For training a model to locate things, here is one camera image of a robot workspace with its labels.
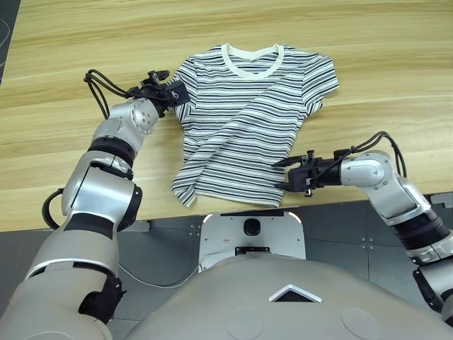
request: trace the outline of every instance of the wire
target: wire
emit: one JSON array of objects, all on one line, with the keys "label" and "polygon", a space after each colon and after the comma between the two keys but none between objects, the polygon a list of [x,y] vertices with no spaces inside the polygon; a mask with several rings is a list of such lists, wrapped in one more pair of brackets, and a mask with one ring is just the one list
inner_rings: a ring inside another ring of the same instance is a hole
[{"label": "wire", "polygon": [[42,204],[42,219],[44,220],[46,225],[48,225],[53,230],[57,230],[59,228],[59,225],[55,222],[55,220],[52,218],[52,215],[50,214],[50,202],[52,202],[52,200],[58,195],[63,194],[63,190],[63,188],[57,189],[55,192],[51,193]]},{"label": "wire", "polygon": [[[101,111],[102,111],[102,115],[103,115],[104,118],[107,120],[108,117],[110,116],[110,110],[108,109],[107,100],[105,99],[104,94],[102,93],[101,89],[99,88],[99,86],[98,86],[96,83],[88,83],[88,88],[90,89],[91,93],[93,94],[93,97],[95,98],[96,103],[98,103],[99,108],[100,108]],[[102,100],[103,100],[103,104],[102,104],[101,101],[99,100],[99,96],[98,96],[98,94],[94,91],[94,89],[96,89],[96,90],[98,91],[99,95],[101,96],[101,98],[102,98]]]},{"label": "wire", "polygon": [[190,275],[185,278],[184,280],[182,281],[179,281],[179,282],[176,282],[176,283],[172,283],[171,285],[156,285],[154,283],[149,283],[149,282],[146,282],[146,281],[143,281],[142,279],[136,277],[134,274],[132,274],[130,271],[128,271],[121,263],[120,263],[120,268],[127,274],[129,275],[131,278],[135,279],[136,281],[144,284],[144,285],[148,285],[149,287],[155,287],[155,288],[161,288],[161,289],[174,289],[174,288],[179,288],[181,287],[184,283],[186,283],[187,281],[189,281],[190,278],[192,278],[192,276],[195,275],[195,273],[197,273],[197,270],[198,268],[201,266],[201,263],[198,264],[198,266],[194,269],[194,271],[192,273],[190,273]]},{"label": "wire", "polygon": [[[7,41],[8,38],[9,38],[9,35],[11,34],[11,27],[9,27],[8,23],[7,23],[5,20],[0,19],[0,21],[6,26],[6,29],[8,30],[8,32],[7,32],[6,36],[5,36],[5,38],[0,42],[0,48],[2,48],[2,47],[3,47],[3,44],[6,43],[6,41]],[[5,64],[6,64],[6,62],[2,62],[2,63],[0,64],[0,67],[5,67]]]},{"label": "wire", "polygon": [[390,141],[391,147],[394,149],[395,153],[395,162],[396,162],[396,170],[398,174],[401,176],[401,169],[400,169],[400,162],[401,162],[401,167],[403,168],[403,177],[407,178],[407,170],[406,170],[406,163],[404,162],[403,155],[397,145],[397,143],[394,141],[394,139],[385,131],[380,131],[377,134],[375,134],[373,137],[369,138],[366,142],[363,142],[362,144],[359,144],[356,147],[351,147],[346,153],[344,153],[342,156],[340,156],[336,161],[334,161],[327,169],[324,169],[321,173],[319,173],[316,176],[316,179],[320,179],[322,176],[327,174],[333,167],[341,163],[344,158],[351,154],[356,154],[359,152],[365,152],[375,145],[379,144],[381,142],[382,138],[386,138]]}]

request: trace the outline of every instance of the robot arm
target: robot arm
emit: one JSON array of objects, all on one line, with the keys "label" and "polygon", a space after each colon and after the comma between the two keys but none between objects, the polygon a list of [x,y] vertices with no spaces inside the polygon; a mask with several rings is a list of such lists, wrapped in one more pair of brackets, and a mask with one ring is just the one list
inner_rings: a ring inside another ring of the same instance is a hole
[{"label": "robot arm", "polygon": [[57,191],[65,222],[57,225],[49,213],[57,194],[43,205],[55,231],[0,319],[0,339],[112,339],[105,324],[124,294],[116,234],[135,221],[142,199],[132,165],[163,111],[187,98],[182,83],[160,85],[154,73],[142,85],[128,91],[132,100],[103,108],[106,120],[64,190]]},{"label": "robot arm", "polygon": [[305,192],[306,196],[324,186],[362,189],[379,216],[400,239],[412,262],[419,265],[413,277],[426,303],[441,312],[442,320],[453,327],[453,231],[444,226],[417,188],[399,176],[388,154],[366,151],[355,158],[347,157],[353,150],[338,150],[333,159],[315,158],[311,150],[307,156],[279,161],[274,166],[294,163],[301,166],[289,170],[288,183],[276,186],[286,191]]}]

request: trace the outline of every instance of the black cable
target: black cable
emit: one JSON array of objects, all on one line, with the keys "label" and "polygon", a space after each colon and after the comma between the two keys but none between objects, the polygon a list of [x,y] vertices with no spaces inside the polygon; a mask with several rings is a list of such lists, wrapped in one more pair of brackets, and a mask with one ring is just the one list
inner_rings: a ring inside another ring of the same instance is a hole
[{"label": "black cable", "polygon": [[100,73],[97,69],[90,69],[87,74],[90,74],[92,77],[94,77],[92,74],[97,74],[98,76],[100,76],[102,79],[104,79],[109,85],[111,85],[114,89],[116,89],[117,91],[119,92],[123,92],[124,94],[126,94],[127,92],[123,89],[121,89],[119,86],[115,85],[115,83],[113,83],[113,81],[109,80],[109,78],[107,78],[106,76],[104,76],[102,73]]},{"label": "black cable", "polygon": [[319,173],[316,176],[316,179],[320,179],[322,176],[327,174],[333,167],[335,167],[337,164],[341,163],[344,158],[351,154],[356,154],[359,152],[365,152],[375,145],[379,144],[381,142],[382,138],[386,138],[390,141],[391,147],[394,149],[395,153],[395,162],[396,162],[396,170],[398,174],[401,176],[401,169],[400,169],[400,162],[401,162],[401,167],[403,168],[403,177],[407,178],[407,170],[406,170],[406,164],[404,162],[403,155],[394,141],[394,139],[385,131],[380,131],[377,134],[375,134],[373,137],[369,138],[366,142],[363,142],[362,144],[359,144],[356,147],[351,147],[346,153],[344,153],[342,156],[340,156],[336,161],[334,161],[327,169],[324,169],[321,173]]},{"label": "black cable", "polygon": [[63,194],[63,190],[64,190],[63,188],[60,188],[60,189],[56,190],[54,193],[51,193],[49,195],[49,197],[47,197],[46,200],[44,201],[44,203],[42,204],[42,209],[41,209],[42,218],[43,218],[44,222],[49,227],[51,227],[53,230],[57,230],[59,228],[59,225],[54,221],[54,219],[52,218],[52,216],[50,214],[50,202],[52,202],[52,200],[54,198],[56,198],[58,195]]},{"label": "black cable", "polygon": [[[98,103],[99,108],[101,109],[102,115],[104,116],[105,119],[108,119],[108,116],[110,115],[110,111],[108,110],[108,104],[107,104],[107,101],[106,101],[101,89],[99,88],[98,85],[96,85],[96,83],[91,83],[91,82],[88,83],[88,88],[90,89],[91,93],[93,94],[93,97],[95,98],[96,103]],[[98,93],[102,96],[104,106],[101,103],[101,101],[99,100],[98,94],[94,91],[94,88],[96,88],[98,90]]]},{"label": "black cable", "polygon": [[123,97],[123,98],[129,98],[130,97],[125,90],[117,87],[116,85],[115,85],[115,87],[120,89],[120,90],[112,88],[109,85],[107,85],[106,83],[104,83],[102,80],[100,80],[98,77],[96,77],[96,76],[94,76],[92,74],[88,74],[87,73],[85,79],[88,79],[91,83],[93,83],[93,81],[95,81],[96,83],[101,85],[104,89],[109,90],[110,92],[112,92],[113,94],[116,94],[119,97]]}]

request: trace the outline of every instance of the t-shirt hem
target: t-shirt hem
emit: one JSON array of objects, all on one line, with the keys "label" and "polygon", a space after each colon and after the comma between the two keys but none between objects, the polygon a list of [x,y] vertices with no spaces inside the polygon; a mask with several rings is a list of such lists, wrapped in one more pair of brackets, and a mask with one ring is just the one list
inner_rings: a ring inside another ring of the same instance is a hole
[{"label": "t-shirt hem", "polygon": [[281,202],[282,202],[281,199],[280,199],[280,202],[278,204],[276,204],[276,203],[271,203],[268,200],[237,198],[237,197],[233,197],[233,196],[222,195],[220,193],[208,193],[208,192],[204,192],[204,191],[198,190],[198,189],[195,189],[195,194],[196,195],[202,195],[202,196],[221,198],[222,200],[232,200],[234,202],[266,205],[269,208],[278,208],[280,206]]}]

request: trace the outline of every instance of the gray floor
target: gray floor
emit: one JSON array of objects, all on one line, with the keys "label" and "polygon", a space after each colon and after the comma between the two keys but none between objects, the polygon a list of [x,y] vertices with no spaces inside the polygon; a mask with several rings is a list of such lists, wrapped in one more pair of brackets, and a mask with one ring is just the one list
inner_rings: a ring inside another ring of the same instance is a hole
[{"label": "gray floor", "polygon": [[0,82],[20,3],[20,0],[0,1]]},{"label": "gray floor", "polygon": [[[452,209],[433,208],[446,225],[453,226]],[[414,265],[389,228],[368,202],[294,208],[306,237],[306,255],[344,268],[400,295],[431,312],[412,279]],[[202,217],[179,217],[137,223],[119,234],[123,266],[143,280],[168,285],[186,277],[198,263],[196,232]],[[0,314],[13,289],[23,279],[38,248],[50,234],[45,231],[0,233]],[[173,290],[150,288],[120,273],[127,294],[109,323],[114,340],[124,339],[139,320],[167,301]]]}]

